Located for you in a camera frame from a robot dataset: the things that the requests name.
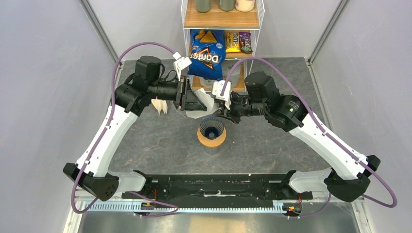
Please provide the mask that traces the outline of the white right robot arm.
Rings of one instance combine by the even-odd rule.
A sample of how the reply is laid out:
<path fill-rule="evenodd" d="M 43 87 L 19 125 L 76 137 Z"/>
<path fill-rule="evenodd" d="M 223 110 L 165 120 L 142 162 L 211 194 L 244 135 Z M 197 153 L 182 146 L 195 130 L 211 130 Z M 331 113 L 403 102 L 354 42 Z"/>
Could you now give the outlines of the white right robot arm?
<path fill-rule="evenodd" d="M 330 168 L 302 172 L 291 171 L 280 192 L 288 199 L 304 192 L 329 192 L 346 202 L 363 195 L 370 185 L 371 172 L 380 159 L 356 152 L 310 113 L 295 95 L 280 94 L 273 77 L 263 71 L 245 78 L 246 95 L 240 95 L 224 80 L 215 82 L 212 96 L 221 107 L 221 117 L 239 123 L 241 117 L 264 116 L 274 127 L 290 133 L 318 153 Z"/>

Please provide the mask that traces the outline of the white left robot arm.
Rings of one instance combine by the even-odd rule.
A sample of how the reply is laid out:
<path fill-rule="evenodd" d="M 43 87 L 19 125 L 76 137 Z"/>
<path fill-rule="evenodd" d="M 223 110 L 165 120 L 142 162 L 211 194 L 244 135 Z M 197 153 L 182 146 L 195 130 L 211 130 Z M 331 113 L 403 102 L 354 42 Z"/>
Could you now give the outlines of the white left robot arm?
<path fill-rule="evenodd" d="M 115 89 L 115 100 L 90 146 L 75 163 L 66 163 L 63 168 L 75 187 L 101 201 L 129 190 L 143 199 L 151 195 L 153 186 L 141 172 L 115 175 L 108 172 L 108 167 L 126 132 L 153 99 L 172 101 L 177 109 L 188 111 L 191 118 L 210 113 L 212 97 L 203 89 L 193 91 L 190 80 L 180 75 L 180 69 L 189 62 L 187 57 L 179 58 L 174 64 L 177 81 L 167 82 L 161 78 L 164 66 L 159 58 L 142 56 L 136 61 L 135 72 Z"/>

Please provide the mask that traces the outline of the single white paper filter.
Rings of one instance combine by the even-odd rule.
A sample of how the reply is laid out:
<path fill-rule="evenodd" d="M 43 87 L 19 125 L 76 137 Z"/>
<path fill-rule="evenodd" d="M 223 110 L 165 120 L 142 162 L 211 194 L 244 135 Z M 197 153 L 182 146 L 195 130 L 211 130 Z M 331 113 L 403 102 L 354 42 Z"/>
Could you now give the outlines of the single white paper filter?
<path fill-rule="evenodd" d="M 186 111 L 187 117 L 198 119 L 198 118 L 212 115 L 218 110 L 218 106 L 214 102 L 214 99 L 212 98 L 212 96 L 209 93 L 206 93 L 203 88 L 194 91 L 194 94 L 204 104 L 204 106 L 206 107 L 206 110 L 205 111 Z"/>

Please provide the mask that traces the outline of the wooden ring dripper stand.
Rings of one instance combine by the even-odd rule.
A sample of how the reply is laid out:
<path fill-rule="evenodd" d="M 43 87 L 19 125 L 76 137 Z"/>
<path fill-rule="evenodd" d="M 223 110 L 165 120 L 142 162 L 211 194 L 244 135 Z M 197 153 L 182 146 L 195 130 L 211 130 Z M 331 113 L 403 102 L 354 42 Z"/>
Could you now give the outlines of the wooden ring dripper stand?
<path fill-rule="evenodd" d="M 223 133 L 216 139 L 208 139 L 201 134 L 200 129 L 197 130 L 197 137 L 200 143 L 208 148 L 217 148 L 221 146 L 226 140 L 227 130 L 224 128 Z"/>

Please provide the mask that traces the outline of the cream paper coffee filters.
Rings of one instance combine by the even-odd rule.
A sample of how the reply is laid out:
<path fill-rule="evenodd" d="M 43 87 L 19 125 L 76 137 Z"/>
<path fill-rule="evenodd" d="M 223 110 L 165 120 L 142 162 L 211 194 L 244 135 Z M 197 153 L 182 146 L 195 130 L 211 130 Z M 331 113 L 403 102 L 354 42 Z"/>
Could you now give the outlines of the cream paper coffee filters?
<path fill-rule="evenodd" d="M 165 100 L 152 99 L 151 103 L 155 107 L 159 115 L 161 115 L 161 113 L 168 113 L 168 106 Z"/>

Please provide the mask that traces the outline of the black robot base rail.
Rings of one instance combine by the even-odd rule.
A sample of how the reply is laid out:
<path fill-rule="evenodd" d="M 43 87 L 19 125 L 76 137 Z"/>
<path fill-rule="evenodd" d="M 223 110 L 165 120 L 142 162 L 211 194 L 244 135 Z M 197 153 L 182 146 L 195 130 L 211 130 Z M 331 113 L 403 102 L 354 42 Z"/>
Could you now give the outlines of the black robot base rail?
<path fill-rule="evenodd" d="M 140 194 L 179 209 L 268 208 L 273 201 L 312 200 L 289 186 L 286 174 L 157 174 L 147 175 Z"/>

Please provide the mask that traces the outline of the blue plastic coffee dripper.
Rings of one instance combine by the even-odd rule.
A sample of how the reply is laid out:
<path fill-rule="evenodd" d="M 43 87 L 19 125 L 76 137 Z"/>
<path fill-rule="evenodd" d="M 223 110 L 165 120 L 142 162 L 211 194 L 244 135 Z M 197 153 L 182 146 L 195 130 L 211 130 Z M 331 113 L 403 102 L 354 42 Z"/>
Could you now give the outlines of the blue plastic coffee dripper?
<path fill-rule="evenodd" d="M 224 132 L 224 124 L 214 117 L 205 118 L 199 126 L 200 133 L 207 139 L 214 140 Z"/>

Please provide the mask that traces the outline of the glass carafe with wooden band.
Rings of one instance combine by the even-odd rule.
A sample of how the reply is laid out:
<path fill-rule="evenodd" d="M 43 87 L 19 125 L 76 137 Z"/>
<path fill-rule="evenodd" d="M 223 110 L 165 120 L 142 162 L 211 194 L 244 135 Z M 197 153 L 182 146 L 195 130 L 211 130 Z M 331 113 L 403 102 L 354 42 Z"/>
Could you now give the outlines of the glass carafe with wooden band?
<path fill-rule="evenodd" d="M 205 152 L 210 155 L 217 154 L 219 152 L 219 147 L 205 147 Z"/>

